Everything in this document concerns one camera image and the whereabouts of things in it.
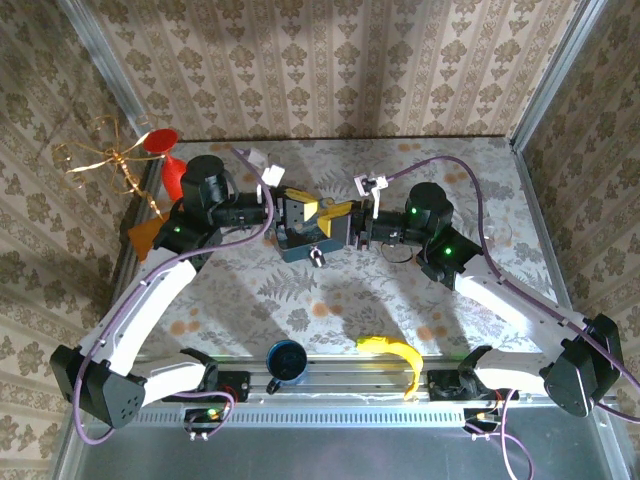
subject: patterned wallpaper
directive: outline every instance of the patterned wallpaper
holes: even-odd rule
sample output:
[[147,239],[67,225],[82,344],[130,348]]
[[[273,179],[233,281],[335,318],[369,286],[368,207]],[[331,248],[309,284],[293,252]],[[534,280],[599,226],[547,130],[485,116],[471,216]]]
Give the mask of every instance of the patterned wallpaper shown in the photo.
[[60,185],[51,149],[99,140],[115,100],[55,2],[0,3],[0,479],[44,478],[67,407],[48,359],[104,313],[130,197],[96,170]]
[[505,135],[575,0],[95,0],[184,139]]
[[[617,321],[640,375],[640,2],[607,3],[540,125],[525,159],[569,294]],[[621,384],[622,406],[640,415]]]

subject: cable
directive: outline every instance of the cable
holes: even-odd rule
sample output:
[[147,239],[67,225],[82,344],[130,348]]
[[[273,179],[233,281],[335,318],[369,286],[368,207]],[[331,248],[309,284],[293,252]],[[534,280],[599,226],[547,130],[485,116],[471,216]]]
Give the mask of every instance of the cable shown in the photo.
[[[512,480],[518,480],[513,470],[511,469],[511,464],[509,463],[509,456],[507,455],[507,444],[506,444],[506,428],[507,428],[507,410],[509,409],[509,401],[513,397],[513,394],[516,393],[515,390],[509,390],[507,393],[507,397],[504,399],[504,407],[502,408],[502,422],[500,424],[500,444],[502,445],[502,458],[504,459],[504,466],[507,468],[507,472]],[[533,464],[531,464],[531,470],[529,479],[533,478]]]
[[[491,438],[497,439],[498,436],[500,436],[501,434],[498,432],[485,432],[483,430],[481,430],[480,428],[476,427],[474,424],[472,423],[466,423],[465,427],[467,427],[470,430],[473,430],[474,432],[476,432],[478,435],[480,436],[489,436]],[[529,476],[527,477],[528,480],[533,480],[533,476],[535,474],[535,464],[533,463],[533,458],[531,457],[531,453],[529,452],[529,450],[527,450],[527,447],[525,447],[524,443],[522,443],[518,438],[514,437],[513,435],[509,434],[509,433],[505,433],[504,434],[504,438],[511,440],[513,443],[515,443],[520,450],[522,450],[522,452],[525,454],[525,456],[527,457],[527,463],[529,464]]]
[[243,226],[241,226],[241,227],[232,227],[232,228],[230,228],[229,230],[225,230],[225,231],[222,233],[222,238],[224,238],[224,237],[226,237],[226,236],[228,236],[228,235],[231,235],[232,233],[236,233],[236,232],[244,232],[245,230],[249,230],[249,233],[250,233],[250,234],[253,234],[253,229],[254,229],[254,227],[250,227],[250,226],[248,226],[248,225],[243,225]]
[[401,265],[403,263],[409,263],[413,259],[413,252],[412,252],[411,255],[409,255],[409,258],[406,258],[404,260],[389,260],[389,258],[384,253],[385,245],[390,246],[388,243],[383,242],[382,245],[380,245],[380,254],[382,255],[382,258],[384,258],[387,262],[392,263],[394,265]]
[[174,396],[182,398],[224,397],[227,399],[230,404],[229,411],[224,416],[224,418],[220,420],[218,426],[208,434],[209,436],[218,433],[218,430],[220,430],[220,428],[222,428],[222,426],[227,423],[227,421],[231,417],[231,414],[233,413],[233,409],[236,407],[236,401],[233,399],[233,396],[227,392],[181,392],[174,394]]
[[524,443],[522,443],[519,439],[517,439],[516,437],[514,437],[513,435],[510,435],[508,433],[506,433],[506,428],[507,428],[507,410],[509,408],[509,401],[511,400],[511,398],[513,397],[513,395],[516,393],[516,390],[509,390],[509,393],[507,394],[507,397],[504,400],[504,408],[502,410],[502,422],[500,423],[500,433],[486,433],[483,432],[480,428],[476,427],[475,425],[471,424],[471,423],[467,423],[466,427],[470,428],[471,430],[475,431],[476,433],[478,433],[479,435],[489,435],[489,436],[500,436],[500,446],[502,448],[502,458],[504,460],[504,466],[507,469],[507,473],[509,474],[509,478],[511,478],[511,480],[518,480],[518,478],[516,477],[516,475],[513,473],[513,469],[511,468],[511,464],[509,463],[509,457],[507,455],[507,444],[506,444],[506,440],[509,439],[511,441],[513,441],[516,445],[518,445],[518,447],[520,447],[520,450],[522,450],[522,452],[526,455],[527,457],[527,461],[529,462],[529,477],[528,480],[533,480],[533,476],[535,475],[535,464],[533,463],[533,459],[531,457],[531,454],[529,453],[529,450],[527,450],[527,447],[524,446]]
[[84,431],[82,427],[82,419],[80,418],[80,393],[82,391],[82,383],[83,383],[84,375],[87,372],[87,368],[89,367],[89,364],[91,363],[91,359],[95,356],[95,354],[98,352],[100,347],[106,343],[107,338],[109,337],[109,334],[117,326],[120,325],[120,323],[122,322],[122,319],[135,305],[138,298],[140,298],[140,295],[142,294],[142,292],[145,289],[149,288],[149,286],[153,283],[153,281],[160,274],[162,274],[166,269],[173,267],[174,265],[181,262],[182,260],[186,260],[195,255],[212,253],[212,252],[217,252],[219,250],[225,250],[233,247],[240,247],[240,246],[246,245],[252,242],[253,240],[255,240],[256,238],[260,237],[261,235],[263,235],[269,229],[269,227],[271,226],[271,223],[273,222],[273,212],[274,212],[273,198],[271,197],[271,192],[269,191],[269,187],[262,180],[262,178],[260,177],[260,174],[256,171],[253,165],[251,165],[251,163],[249,163],[249,161],[244,157],[247,154],[246,150],[240,151],[235,148],[232,148],[231,151],[238,158],[238,160],[242,162],[242,164],[246,167],[246,169],[249,170],[249,172],[255,177],[260,187],[262,187],[262,191],[264,193],[264,197],[267,202],[267,219],[265,220],[260,230],[258,230],[254,235],[251,235],[247,238],[243,238],[241,240],[237,240],[231,243],[214,245],[211,247],[199,248],[196,250],[192,250],[190,252],[185,252],[161,263],[156,268],[154,268],[146,277],[140,280],[140,283],[138,284],[138,286],[122,302],[122,304],[120,305],[120,308],[116,310],[113,317],[111,317],[111,320],[109,320],[109,323],[107,323],[106,327],[104,328],[100,336],[96,339],[96,342],[93,344],[93,346],[85,356],[84,360],[82,361],[82,364],[78,369],[76,382],[73,387],[73,397],[72,397],[73,423],[74,423],[76,432],[78,433],[78,436],[82,439],[82,441],[84,441],[88,445],[99,445],[103,443],[111,435],[113,435],[114,429],[110,428],[107,431],[107,433],[105,433],[102,437],[95,438],[95,439],[89,438],[86,432]]
[[502,399],[502,394],[498,391],[498,390],[494,390],[495,394],[496,394],[496,404],[494,405],[494,407],[489,410],[489,413],[495,412],[498,407],[500,406],[500,402],[503,401]]
[[[436,160],[448,160],[448,161],[457,163],[458,165],[460,165],[469,174],[469,177],[471,178],[473,186],[474,186],[474,188],[476,190],[476,197],[478,199],[478,233],[479,233],[479,236],[480,236],[480,246],[482,247],[482,253],[484,254],[485,260],[486,260],[487,265],[489,266],[489,269],[491,270],[491,272],[497,278],[499,278],[500,281],[509,290],[514,292],[516,295],[522,297],[523,299],[525,299],[526,301],[528,301],[529,303],[531,303],[535,307],[539,308],[543,312],[547,313],[548,315],[551,315],[551,317],[555,318],[556,320],[558,320],[558,322],[562,323],[563,325],[566,325],[567,327],[569,327],[569,329],[571,329],[573,332],[575,332],[577,335],[579,335],[585,342],[587,342],[591,347],[593,347],[593,349],[596,352],[598,352],[600,355],[602,355],[604,358],[606,358],[607,361],[609,363],[611,363],[612,366],[617,368],[618,371],[622,374],[622,376],[624,376],[631,383],[631,385],[633,385],[635,387],[635,389],[638,391],[638,393],[640,393],[640,382],[631,374],[631,372],[629,372],[629,370],[626,369],[626,367],[624,366],[624,364],[622,362],[620,362],[618,359],[613,357],[613,355],[611,355],[610,352],[605,350],[595,339],[593,339],[590,335],[585,333],[579,326],[574,324],[572,321],[570,321],[569,319],[565,318],[564,315],[562,315],[560,312],[554,310],[551,307],[548,307],[544,303],[540,302],[538,299],[533,298],[531,295],[529,295],[528,293],[520,290],[520,288],[518,288],[516,285],[512,284],[511,282],[509,282],[508,280],[506,280],[506,279],[504,279],[502,277],[502,274],[500,273],[500,270],[498,270],[498,268],[496,267],[495,263],[493,262],[493,259],[491,258],[491,255],[489,254],[489,248],[487,247],[487,242],[486,242],[486,239],[484,237],[484,212],[483,212],[482,192],[480,190],[480,182],[478,181],[478,178],[473,173],[473,170],[471,170],[469,165],[467,165],[464,161],[460,160],[459,158],[452,157],[452,156],[449,156],[449,155],[441,155],[441,156],[437,156],[437,157],[428,158],[428,159],[422,160],[422,161],[420,161],[420,162],[418,162],[418,163],[416,163],[414,165],[411,165],[410,167],[405,168],[404,170],[401,170],[401,171],[395,173],[394,175],[391,175],[391,176],[387,177],[387,182],[391,183],[392,181],[398,179],[399,177],[401,177],[403,175],[406,175],[408,173],[411,173],[412,171],[416,170],[417,168],[423,167],[424,165],[427,165],[427,164],[429,164],[429,163],[431,163],[433,161],[436,161]],[[614,415],[616,415],[619,418],[622,418],[622,419],[624,419],[624,420],[626,420],[628,422],[640,423],[640,417],[631,417],[629,415],[626,415],[626,414],[623,414],[623,413],[620,413],[620,412],[616,412],[615,410],[612,410],[612,409],[606,409],[606,411],[608,411],[609,413],[613,413]]]
[[624,420],[629,423],[640,424],[640,418],[632,417],[631,415],[627,415],[626,413],[618,412],[611,407],[606,406],[604,403],[598,403],[598,406],[607,413],[610,413],[614,417],[618,417],[621,420]]
[[224,391],[227,393],[231,393],[233,395],[233,398],[235,399],[236,403],[238,403],[238,392],[236,392],[236,389],[233,388],[230,385],[225,385],[224,387]]

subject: blue mug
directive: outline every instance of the blue mug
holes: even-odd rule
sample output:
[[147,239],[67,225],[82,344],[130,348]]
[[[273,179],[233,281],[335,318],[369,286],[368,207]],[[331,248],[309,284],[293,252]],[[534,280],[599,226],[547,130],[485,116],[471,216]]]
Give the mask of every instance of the blue mug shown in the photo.
[[307,352],[293,340],[282,340],[267,353],[267,370],[273,376],[267,393],[273,395],[282,385],[295,385],[307,369]]

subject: table surface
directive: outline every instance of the table surface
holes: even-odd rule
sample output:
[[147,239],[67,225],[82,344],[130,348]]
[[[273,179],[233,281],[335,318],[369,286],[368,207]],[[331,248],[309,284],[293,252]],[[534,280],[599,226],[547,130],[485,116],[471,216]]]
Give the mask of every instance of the table surface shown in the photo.
[[[504,268],[555,299],[539,239],[516,170],[502,138],[306,140],[236,142],[277,156],[286,167],[283,184],[342,202],[358,198],[353,176],[390,175],[439,154],[469,163],[480,178],[485,206],[512,238],[491,253]],[[253,190],[250,174],[229,143],[183,143],[172,154],[185,161],[202,154],[221,157],[242,191]],[[477,242],[477,203],[468,175],[452,162],[435,162],[395,181],[382,192],[382,208],[402,209],[411,187],[440,184],[453,203],[454,226]],[[166,192],[156,192],[168,208]],[[225,241],[240,238],[229,235]],[[408,253],[385,247],[390,256]],[[478,345],[535,351],[535,345],[477,303],[430,281],[415,261],[387,261],[380,246],[347,247],[327,255],[327,265],[284,263],[269,240],[213,254],[196,279],[167,309],[147,339],[149,356],[193,347],[212,355],[264,357],[278,340],[291,338],[311,355],[357,354],[364,335],[403,338],[423,355],[464,355]]]

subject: toy banana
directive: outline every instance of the toy banana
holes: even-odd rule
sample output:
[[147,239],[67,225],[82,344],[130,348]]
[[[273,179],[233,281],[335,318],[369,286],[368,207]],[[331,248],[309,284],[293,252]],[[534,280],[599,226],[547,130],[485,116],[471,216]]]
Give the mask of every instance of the toy banana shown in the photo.
[[411,345],[402,343],[390,337],[360,337],[356,342],[356,348],[360,352],[368,353],[393,353],[404,358],[413,369],[413,382],[404,392],[404,399],[408,400],[420,386],[420,372],[424,362],[422,355]]

